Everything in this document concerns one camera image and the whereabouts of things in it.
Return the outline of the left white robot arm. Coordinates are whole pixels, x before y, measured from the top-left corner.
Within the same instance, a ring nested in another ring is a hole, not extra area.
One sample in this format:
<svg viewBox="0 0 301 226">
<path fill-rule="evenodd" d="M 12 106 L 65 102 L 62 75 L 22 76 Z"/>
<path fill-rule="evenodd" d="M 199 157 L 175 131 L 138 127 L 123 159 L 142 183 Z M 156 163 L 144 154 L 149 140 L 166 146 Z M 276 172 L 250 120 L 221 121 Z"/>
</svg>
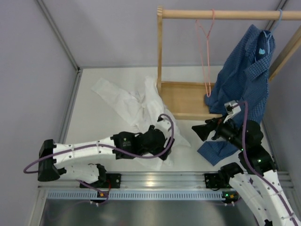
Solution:
<svg viewBox="0 0 301 226">
<path fill-rule="evenodd" d="M 168 125 L 150 125 L 145 133 L 120 132 L 111 137 L 81 144 L 58 144 L 45 140 L 39 151 L 38 181 L 59 178 L 81 180 L 100 188 L 106 184 L 105 160 L 160 158 L 165 161 L 174 144 Z"/>
</svg>

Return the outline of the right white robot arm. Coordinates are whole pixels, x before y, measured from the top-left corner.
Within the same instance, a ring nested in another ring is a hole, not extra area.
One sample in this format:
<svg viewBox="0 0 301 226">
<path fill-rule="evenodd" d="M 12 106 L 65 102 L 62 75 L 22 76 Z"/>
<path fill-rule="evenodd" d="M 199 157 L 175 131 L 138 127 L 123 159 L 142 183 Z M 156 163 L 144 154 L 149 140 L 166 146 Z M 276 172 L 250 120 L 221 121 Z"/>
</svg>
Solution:
<svg viewBox="0 0 301 226">
<path fill-rule="evenodd" d="M 299 226 L 295 215 L 278 179 L 271 155 L 261 145 L 263 133 L 260 125 L 247 120 L 237 128 L 233 120 L 224 117 L 206 120 L 203 125 L 192 126 L 202 141 L 210 132 L 212 139 L 223 138 L 240 149 L 240 163 L 229 163 L 218 170 L 219 182 L 231 187 L 246 203 L 260 226 Z"/>
</svg>

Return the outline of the white shirt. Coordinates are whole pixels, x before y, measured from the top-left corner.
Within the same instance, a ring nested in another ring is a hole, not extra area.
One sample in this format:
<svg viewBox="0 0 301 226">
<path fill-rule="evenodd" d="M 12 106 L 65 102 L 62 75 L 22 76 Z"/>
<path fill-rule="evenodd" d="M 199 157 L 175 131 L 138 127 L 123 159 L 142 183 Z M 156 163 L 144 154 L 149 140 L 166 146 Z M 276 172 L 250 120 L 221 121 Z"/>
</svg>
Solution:
<svg viewBox="0 0 301 226">
<path fill-rule="evenodd" d="M 141 90 L 128 92 L 110 81 L 100 78 L 91 90 L 98 94 L 135 132 L 146 132 L 150 125 L 155 125 L 158 116 L 167 114 L 174 123 L 174 145 L 190 147 L 181 135 L 176 119 L 164 105 L 158 94 L 156 79 L 146 76 Z"/>
</svg>

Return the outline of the pink wire hanger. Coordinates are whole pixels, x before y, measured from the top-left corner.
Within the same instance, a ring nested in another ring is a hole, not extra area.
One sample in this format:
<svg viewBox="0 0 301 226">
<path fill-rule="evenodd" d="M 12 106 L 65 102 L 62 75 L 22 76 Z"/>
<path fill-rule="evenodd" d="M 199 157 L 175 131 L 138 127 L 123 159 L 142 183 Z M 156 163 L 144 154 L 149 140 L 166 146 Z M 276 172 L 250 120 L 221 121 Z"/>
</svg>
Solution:
<svg viewBox="0 0 301 226">
<path fill-rule="evenodd" d="M 210 80 L 210 76 L 211 76 L 211 68 L 210 68 L 210 34 L 215 22 L 215 10 L 211 9 L 212 11 L 212 23 L 210 26 L 210 29 L 208 32 L 205 31 L 204 27 L 202 26 L 202 24 L 200 23 L 199 19 L 196 19 L 195 21 L 195 30 L 196 30 L 196 34 L 197 34 L 197 39 L 198 39 L 198 47 L 199 47 L 199 53 L 200 53 L 200 62 L 201 62 L 201 68 L 202 68 L 202 74 L 203 74 L 203 78 L 204 78 L 204 84 L 205 84 L 205 89 L 206 89 L 206 96 L 210 97 L 211 96 L 211 80 Z M 207 70 L 205 70 L 205 66 L 204 66 L 204 57 L 203 57 L 203 50 L 202 50 L 202 43 L 201 43 L 201 35 L 199 32 L 199 29 L 201 29 L 203 31 L 203 34 L 205 35 L 206 38 L 206 59 L 207 59 Z"/>
</svg>

